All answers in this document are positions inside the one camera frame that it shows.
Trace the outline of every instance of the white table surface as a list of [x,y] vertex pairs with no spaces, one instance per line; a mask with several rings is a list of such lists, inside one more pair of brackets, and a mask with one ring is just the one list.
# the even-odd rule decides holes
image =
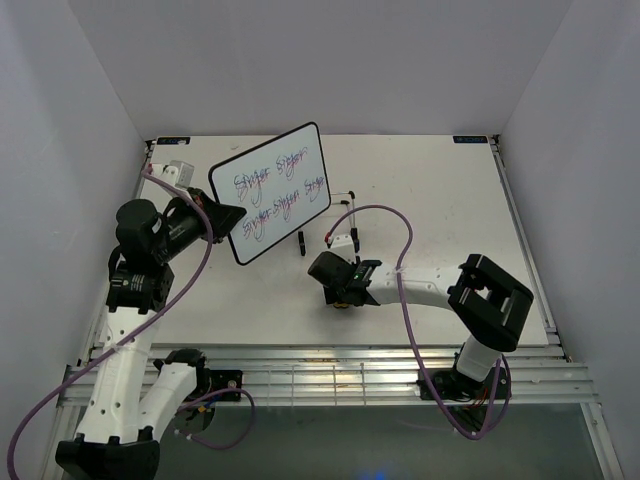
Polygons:
[[[191,137],[188,146],[156,146],[151,161],[184,160],[196,167],[192,186],[211,193],[209,168],[264,142],[266,136]],[[409,217],[415,236],[405,259],[435,267],[482,253],[528,286],[531,281],[488,144],[454,144],[451,136],[325,135],[333,192],[353,190],[357,205],[393,206]],[[146,182],[142,198],[162,210],[169,200]],[[344,206],[331,207],[304,227],[307,255],[294,234],[248,266],[235,263],[228,241],[214,247],[191,291],[161,321],[156,344],[376,345],[407,344],[399,305],[337,310],[324,304],[321,286],[306,273],[324,248],[323,237]],[[406,240],[402,222],[384,211],[356,214],[363,259],[395,263]],[[348,232],[347,221],[336,233]],[[177,292],[202,258],[198,242],[171,262]],[[459,345],[468,332],[450,311],[411,306],[422,345]],[[520,345],[546,345],[537,302]]]

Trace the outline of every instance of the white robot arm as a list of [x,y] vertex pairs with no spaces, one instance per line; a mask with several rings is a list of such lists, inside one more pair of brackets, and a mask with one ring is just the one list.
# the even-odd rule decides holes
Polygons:
[[[246,214],[188,188],[193,167],[183,162],[151,166],[153,176],[183,188],[207,216],[219,243]],[[58,443],[56,461],[76,479],[151,480],[160,438],[185,400],[219,387],[195,349],[171,352],[154,362],[160,375],[140,401],[149,353],[159,323],[122,341],[165,307],[173,283],[169,262],[199,238],[206,226],[197,212],[174,197],[160,213],[149,200],[124,204],[116,215],[119,246],[109,260],[104,351],[115,353],[98,368],[97,380],[73,440]]]
[[[399,303],[397,270],[378,260],[360,261],[349,235],[328,239],[329,249],[309,268],[328,304],[336,306]],[[503,352],[516,349],[533,302],[531,291],[483,255],[460,266],[403,268],[409,304],[454,311],[471,335],[451,372],[457,389],[473,396]]]

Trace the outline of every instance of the handwritten text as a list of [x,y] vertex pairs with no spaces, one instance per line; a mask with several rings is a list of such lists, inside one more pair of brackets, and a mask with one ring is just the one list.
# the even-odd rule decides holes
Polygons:
[[273,201],[273,216],[277,217],[282,212],[282,219],[288,222],[291,219],[291,207],[300,200],[300,191],[287,193]]
[[291,180],[295,174],[296,165],[302,161],[302,158],[307,154],[307,152],[307,147],[304,147],[297,153],[292,153],[291,155],[280,155],[276,160],[278,174],[282,175],[284,173],[287,180]]
[[251,203],[254,207],[259,207],[262,203],[262,184],[269,178],[270,168],[262,168],[255,170],[252,174],[236,175],[233,182],[236,186],[236,192],[241,202],[247,196],[247,193],[251,191]]
[[274,216],[273,209],[267,208],[265,210],[258,210],[258,214],[254,217],[247,218],[242,223],[242,229],[244,232],[244,238],[249,238],[253,235],[258,242],[261,242],[265,234],[265,225]]
[[316,177],[304,181],[305,195],[309,197],[309,201],[313,202],[318,198],[325,183],[324,177]]

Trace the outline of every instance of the wire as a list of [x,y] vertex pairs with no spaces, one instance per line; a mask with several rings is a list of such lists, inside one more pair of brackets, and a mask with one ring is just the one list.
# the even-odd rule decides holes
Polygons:
[[454,412],[465,422],[471,425],[476,430],[480,430],[482,428],[482,423],[471,413],[472,411],[468,408],[460,408],[456,407]]
[[473,401],[469,408],[478,408],[484,405],[484,401],[487,399],[487,394],[489,393],[489,388],[484,387],[482,389],[482,393],[478,395],[478,397]]
[[211,400],[209,400],[207,403],[204,404],[204,408],[209,408],[211,405],[216,403],[216,401],[217,401],[217,398],[213,397]]
[[[155,183],[156,185],[159,185],[160,187],[162,187],[163,189],[167,190],[168,192],[173,193],[174,195],[179,196],[180,198],[182,198],[185,202],[187,202],[187,204],[193,208],[196,213],[198,214],[198,216],[202,219],[205,228],[207,229],[207,248],[204,252],[204,255],[202,256],[202,260],[200,262],[200,265],[198,265],[198,268],[196,269],[196,271],[194,272],[194,274],[192,275],[191,279],[187,282],[187,284],[182,288],[182,290],[180,290],[175,297],[173,297],[169,302],[167,302],[167,304],[158,312],[156,313],[153,317],[151,317],[149,320],[147,320],[145,323],[143,323],[142,325],[140,325],[138,328],[136,328],[135,330],[133,330],[129,335],[127,335],[126,337],[124,337],[122,340],[120,340],[116,346],[123,346],[126,345],[128,342],[130,342],[136,335],[139,335],[140,333],[142,333],[144,330],[146,330],[147,328],[149,328],[151,325],[153,325],[154,323],[156,323],[165,313],[167,313],[169,310],[171,310],[171,308],[173,308],[173,306],[178,303],[180,301],[180,299],[182,297],[184,297],[184,295],[191,289],[191,287],[193,287],[193,284],[196,282],[196,280],[198,279],[198,277],[200,276],[200,274],[202,273],[202,271],[204,270],[207,261],[209,260],[209,255],[211,255],[211,248],[213,245],[213,229],[211,228],[211,223],[209,222],[209,219],[207,218],[207,215],[204,213],[204,211],[202,211],[202,209],[191,199],[191,197],[187,194],[185,194],[183,191],[169,185],[168,183],[163,182],[162,180],[158,180],[155,177],[152,177],[149,173],[147,173],[146,171],[142,172],[142,176],[149,180],[152,183]],[[20,436],[22,435],[22,432],[24,432],[24,429],[26,428],[26,426],[29,424],[29,422],[33,419],[33,417],[36,416],[36,414],[42,410],[42,408],[49,403],[51,400],[53,400],[54,398],[56,398],[58,395],[60,395],[62,392],[64,392],[68,387],[70,387],[71,385],[73,385],[75,382],[77,382],[80,378],[82,378],[83,376],[85,376],[87,373],[89,373],[92,369],[94,369],[95,367],[97,367],[98,365],[100,365],[102,362],[104,362],[106,359],[108,359],[109,357],[111,357],[111,355],[113,355],[115,353],[115,349],[111,348],[109,350],[107,350],[106,352],[103,352],[102,355],[100,355],[98,358],[96,358],[95,360],[92,360],[91,362],[89,362],[87,364],[86,367],[84,367],[83,369],[81,369],[80,371],[78,371],[77,373],[75,373],[74,375],[70,376],[67,380],[65,380],[62,384],[60,384],[58,387],[56,387],[55,389],[53,389],[51,392],[49,392],[42,400],[40,400],[35,407],[33,407],[22,419],[22,421],[18,424],[18,427],[16,428],[15,432],[13,433],[13,436],[11,437],[11,441],[9,442],[9,448],[7,450],[7,471],[9,472],[9,477],[11,478],[11,480],[20,480],[20,477],[18,477],[18,473],[16,472],[16,467],[15,467],[15,453],[16,453],[16,447],[18,445],[18,440],[20,439]]]
[[[429,371],[428,371],[427,367],[425,366],[424,361],[422,360],[422,357],[420,355],[420,349],[418,348],[418,344],[417,344],[415,336],[413,334],[413,328],[411,326],[411,319],[409,317],[409,307],[408,307],[407,297],[406,297],[406,294],[405,294],[405,291],[404,291],[404,285],[402,283],[402,261],[404,260],[404,257],[406,256],[407,252],[409,251],[409,247],[411,246],[411,243],[413,242],[413,227],[411,226],[411,223],[409,222],[409,219],[406,216],[404,216],[402,213],[400,213],[398,210],[396,210],[395,208],[388,207],[386,205],[377,205],[377,204],[374,204],[374,205],[363,205],[361,207],[352,208],[350,211],[348,211],[347,213],[342,215],[338,220],[336,220],[336,222],[333,224],[333,226],[331,227],[331,229],[327,233],[327,235],[325,237],[325,240],[327,240],[327,239],[329,239],[329,237],[331,237],[331,235],[333,234],[335,229],[338,227],[338,225],[345,218],[347,218],[350,215],[353,215],[356,212],[359,212],[359,211],[362,211],[362,210],[370,210],[370,209],[380,209],[380,210],[386,210],[388,212],[391,212],[391,213],[395,214],[396,216],[400,217],[400,219],[404,222],[404,224],[407,227],[409,236],[407,238],[407,243],[405,244],[404,248],[400,252],[400,255],[398,256],[398,260],[396,262],[396,280],[397,280],[397,284],[398,284],[398,296],[400,297],[400,306],[402,307],[402,315],[404,317],[404,323],[405,323],[405,326],[407,328],[407,336],[409,337],[409,344],[411,345],[411,349],[413,350],[413,354],[416,357],[416,361],[418,362],[418,367],[420,368],[422,376],[424,377],[424,380],[426,382],[427,388],[429,389],[429,392],[431,393],[431,396],[433,397],[435,402],[438,404],[438,407],[440,407],[440,410],[442,410],[442,413],[444,413],[444,415],[447,418],[447,420],[449,421],[449,423],[451,423],[451,425],[453,425],[453,427],[458,432],[460,432],[460,434],[463,437],[468,438],[469,440],[480,440],[489,431],[493,430],[498,425],[498,423],[500,421],[502,421],[502,418],[504,418],[504,415],[505,415],[506,410],[507,410],[507,406],[509,404],[508,397],[511,395],[511,384],[510,383],[509,383],[509,395],[507,396],[507,400],[503,404],[502,410],[500,411],[500,415],[498,416],[498,419],[493,424],[490,424],[491,413],[493,412],[493,404],[494,404],[494,401],[495,401],[495,398],[496,398],[498,380],[500,378],[501,360],[505,364],[505,368],[507,369],[507,372],[509,372],[509,367],[507,365],[506,358],[504,357],[504,355],[501,355],[501,358],[496,360],[495,372],[494,372],[493,381],[492,381],[492,384],[491,384],[491,394],[489,395],[489,405],[487,406],[487,412],[486,412],[486,416],[485,416],[484,422],[482,424],[482,428],[480,428],[479,432],[469,432],[469,431],[465,430],[462,427],[462,425],[460,425],[460,423],[451,414],[451,412],[449,412],[449,409],[447,408],[447,406],[442,401],[442,398],[440,398],[440,395],[438,394],[438,391],[436,390],[435,386],[433,385],[433,381],[431,380],[431,377],[429,376]],[[508,378],[509,378],[508,381],[511,382],[510,373],[508,373]]]
[[241,393],[242,395],[244,395],[245,397],[247,397],[247,399],[249,400],[249,403],[251,404],[251,418],[249,419],[249,423],[247,424],[247,428],[244,429],[244,431],[240,434],[240,436],[238,436],[238,438],[236,438],[233,442],[228,443],[226,445],[215,445],[211,442],[209,442],[208,440],[205,440],[204,438],[200,438],[200,437],[194,437],[192,436],[190,433],[185,432],[183,430],[176,430],[177,433],[180,433],[182,435],[184,435],[185,437],[187,437],[187,440],[192,440],[196,443],[199,443],[200,445],[203,445],[207,448],[210,448],[212,450],[229,450],[233,447],[235,447],[236,445],[238,445],[242,440],[244,440],[244,438],[249,434],[249,432],[251,431],[251,429],[253,428],[253,425],[256,421],[256,403],[253,400],[253,397],[251,396],[251,394],[249,392],[247,392],[245,389],[243,388],[223,388],[221,390],[216,390],[215,392],[210,392],[207,393],[206,395],[203,395],[202,397],[189,402],[189,403],[185,403],[184,405],[182,405],[179,409],[177,413],[183,412],[185,410],[188,410],[192,407],[195,407],[196,405],[198,405],[199,403],[204,402],[205,400],[209,400],[213,397],[217,397],[218,395],[223,395],[225,393]]

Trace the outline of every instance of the white wall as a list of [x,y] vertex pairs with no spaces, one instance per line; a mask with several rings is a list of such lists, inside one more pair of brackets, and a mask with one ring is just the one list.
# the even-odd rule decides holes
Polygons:
[[640,5],[573,3],[503,135],[561,338],[640,477]]
[[570,0],[71,0],[140,134],[497,133]]
[[[64,0],[0,1],[0,451],[78,358],[143,144]],[[53,405],[19,444],[35,479]],[[6,478],[4,467],[0,478]]]

